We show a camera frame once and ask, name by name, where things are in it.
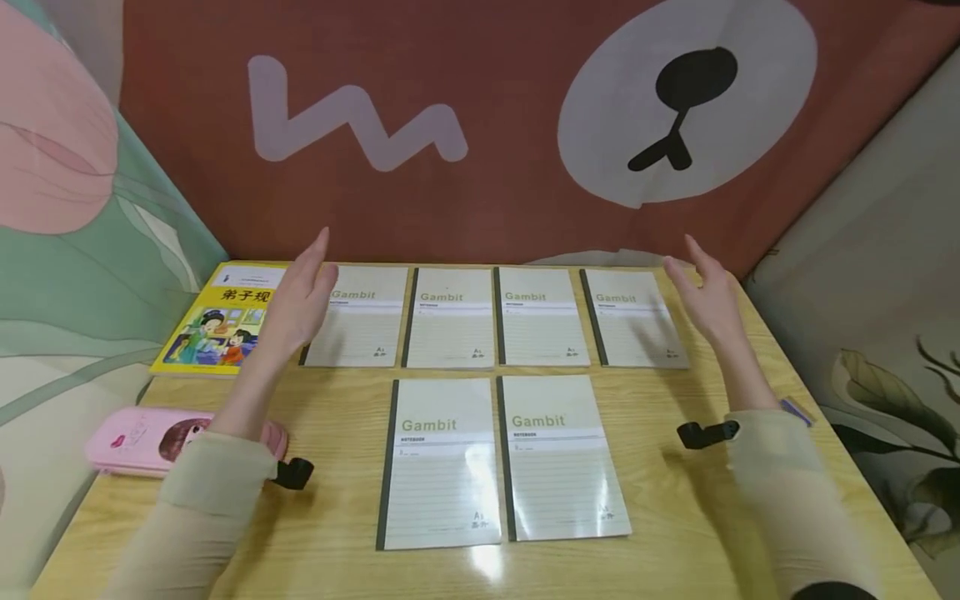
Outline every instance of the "hand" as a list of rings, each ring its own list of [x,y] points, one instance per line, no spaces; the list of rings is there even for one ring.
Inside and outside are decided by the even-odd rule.
[[[663,269],[677,288],[686,314],[714,348],[727,342],[745,342],[747,334],[736,305],[736,286],[716,258],[704,252],[692,236],[685,238],[703,285],[698,288],[670,256],[663,259]]]
[[[324,324],[330,292],[338,274],[335,264],[320,268],[329,239],[330,230],[324,228],[283,274],[267,305],[256,349],[280,363],[288,361],[294,352],[308,344]]]

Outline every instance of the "pink pencil case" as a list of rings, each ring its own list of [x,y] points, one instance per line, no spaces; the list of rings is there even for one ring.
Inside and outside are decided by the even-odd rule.
[[[122,408],[107,417],[86,443],[86,459],[104,473],[162,478],[211,419],[213,413],[176,408]],[[287,451],[283,427],[267,421],[260,442],[283,460]]]

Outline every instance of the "lined notebook cover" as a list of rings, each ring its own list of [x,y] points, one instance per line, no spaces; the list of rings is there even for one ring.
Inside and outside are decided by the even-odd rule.
[[[408,271],[406,267],[340,267],[324,325],[300,363],[307,367],[392,367]]]
[[[501,365],[589,366],[567,269],[493,270]]]
[[[394,381],[376,549],[500,543],[489,379]]]
[[[689,368],[652,273],[582,269],[580,279],[601,365]]]
[[[492,369],[489,269],[416,269],[402,366]]]
[[[511,541],[632,532],[588,375],[498,377]]]

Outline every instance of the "sleeve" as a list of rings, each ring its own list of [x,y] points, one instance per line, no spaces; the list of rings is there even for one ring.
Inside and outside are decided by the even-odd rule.
[[[759,521],[780,596],[878,598],[876,571],[806,425],[776,410],[730,413],[727,420],[740,424],[728,442],[730,469]],[[809,595],[816,590],[839,595]]]
[[[246,533],[276,457],[206,432],[188,445],[110,577],[106,600],[206,598]]]

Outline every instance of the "fabric wall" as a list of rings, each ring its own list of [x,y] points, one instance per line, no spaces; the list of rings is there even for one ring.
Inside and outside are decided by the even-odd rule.
[[[960,33],[921,0],[41,2],[236,257],[329,224],[338,260],[637,264],[689,231],[739,276]]]
[[[32,584],[84,443],[223,249],[30,0],[0,0],[0,596]]]
[[[748,291],[944,598],[960,597],[960,52]]]

